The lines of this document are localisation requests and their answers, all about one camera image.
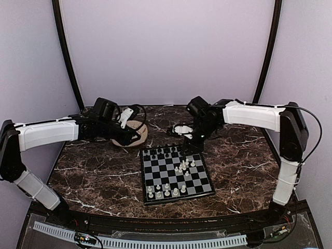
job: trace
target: marble tabletop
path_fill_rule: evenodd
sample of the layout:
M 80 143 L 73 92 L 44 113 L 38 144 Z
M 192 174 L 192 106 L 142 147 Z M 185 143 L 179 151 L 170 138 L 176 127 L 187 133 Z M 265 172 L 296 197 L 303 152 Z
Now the marble tabletop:
M 199 218 L 267 209 L 279 167 L 259 128 L 227 125 L 205 142 L 203 156 L 216 194 L 144 206 L 139 149 L 180 144 L 166 129 L 191 122 L 184 106 L 147 106 L 148 139 L 134 148 L 111 141 L 68 142 L 49 185 L 71 210 L 128 218 Z

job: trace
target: white arm segment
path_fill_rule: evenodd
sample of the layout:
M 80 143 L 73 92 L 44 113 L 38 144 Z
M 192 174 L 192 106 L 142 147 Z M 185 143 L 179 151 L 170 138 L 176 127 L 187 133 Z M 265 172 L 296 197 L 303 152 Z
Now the white arm segment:
M 299 162 L 291 162 L 283 157 L 281 159 L 278 183 L 273 194 L 273 201 L 279 205 L 286 205 L 292 195 L 297 178 Z
M 285 108 L 243 105 L 231 101 L 223 109 L 225 123 L 256 126 L 280 132 L 280 112 Z
M 54 210 L 60 203 L 59 196 L 28 168 L 14 183 L 49 210 Z
M 20 150 L 26 151 L 30 148 L 52 144 L 56 142 L 74 141 L 78 139 L 78 125 L 75 120 L 40 123 L 40 124 L 23 124 L 16 123 L 15 126 L 23 125 L 16 128 L 19 134 Z

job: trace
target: white pawn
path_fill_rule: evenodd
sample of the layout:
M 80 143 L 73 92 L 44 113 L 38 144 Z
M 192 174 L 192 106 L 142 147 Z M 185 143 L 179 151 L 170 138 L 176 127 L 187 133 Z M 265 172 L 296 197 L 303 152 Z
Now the white pawn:
M 186 192 L 186 185 L 182 185 L 181 193 L 185 193 L 185 192 Z
M 175 196 L 177 196 L 177 195 L 178 195 L 177 188 L 174 188 L 174 190 L 173 190 L 173 194 L 174 194 Z

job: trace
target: black square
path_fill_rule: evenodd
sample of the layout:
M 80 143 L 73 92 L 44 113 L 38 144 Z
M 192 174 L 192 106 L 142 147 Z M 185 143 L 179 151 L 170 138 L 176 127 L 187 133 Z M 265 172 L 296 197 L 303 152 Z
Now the black square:
M 171 189 L 178 188 L 177 183 L 170 183 Z
M 193 180 L 199 179 L 199 175 L 198 175 L 198 173 L 192 173 L 192 174 L 191 174 L 191 178 L 192 178 Z
M 202 192 L 204 192 L 202 186 L 196 186 L 196 187 L 195 187 L 195 190 L 196 190 L 196 193 L 202 193 Z
M 154 180 L 153 179 L 145 180 L 145 185 L 146 186 L 153 186 L 153 184 L 154 184 Z
M 152 176 L 154 179 L 160 178 L 160 172 L 153 172 Z
M 170 180 L 167 177 L 165 177 L 161 179 L 161 183 L 162 184 L 170 183 Z
M 169 177 L 170 176 L 175 176 L 175 171 L 174 170 L 168 170 L 167 173 L 168 173 Z
M 166 164 L 172 164 L 173 160 L 172 158 L 165 159 Z
M 193 181 L 186 181 L 187 188 L 193 187 Z
M 176 180 L 177 180 L 178 182 L 184 182 L 184 181 L 185 181 L 185 177 L 184 177 L 183 175 L 177 175 L 177 176 L 176 176 Z
M 197 166 L 196 169 L 197 169 L 197 172 L 204 172 L 205 171 L 203 166 Z
M 151 161 L 151 166 L 157 166 L 158 165 L 158 161 Z
M 152 167 L 145 167 L 144 172 L 145 173 L 152 173 Z
M 199 155 L 193 155 L 192 157 L 195 161 L 201 160 L 201 157 Z
M 159 160 L 164 159 L 164 158 L 165 158 L 164 154 L 158 154 L 158 159 Z
M 207 178 L 202 178 L 201 183 L 202 185 L 209 184 L 209 180 Z
M 166 165 L 159 165 L 159 171 L 166 171 Z

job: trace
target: wall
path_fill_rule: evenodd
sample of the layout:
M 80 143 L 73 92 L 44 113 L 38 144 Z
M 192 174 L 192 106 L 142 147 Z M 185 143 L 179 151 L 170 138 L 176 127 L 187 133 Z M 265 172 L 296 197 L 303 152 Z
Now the wall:
M 62 0 L 85 105 L 250 101 L 274 1 Z
M 313 111 L 324 129 L 322 143 L 304 166 L 297 193 L 307 199 L 324 247 L 332 248 L 332 2 L 284 1 L 273 58 L 261 103 L 295 101 Z M 309 151 L 319 129 L 305 115 Z
M 63 62 L 51 0 L 0 1 L 0 123 L 31 122 L 78 112 Z M 23 162 L 47 180 L 61 144 L 24 152 Z M 16 248 L 30 200 L 0 182 L 1 248 Z

